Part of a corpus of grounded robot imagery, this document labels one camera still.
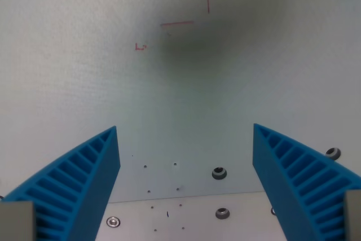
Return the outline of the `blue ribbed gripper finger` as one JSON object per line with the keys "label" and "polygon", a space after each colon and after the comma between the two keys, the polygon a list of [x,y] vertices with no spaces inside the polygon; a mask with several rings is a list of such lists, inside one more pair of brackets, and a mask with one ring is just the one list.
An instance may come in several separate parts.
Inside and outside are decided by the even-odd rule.
{"label": "blue ribbed gripper finger", "polygon": [[2,201],[33,203],[36,240],[95,240],[120,167],[113,126],[51,162]]}
{"label": "blue ribbed gripper finger", "polygon": [[259,124],[253,167],[286,240],[345,240],[344,194],[360,176],[320,152]]}

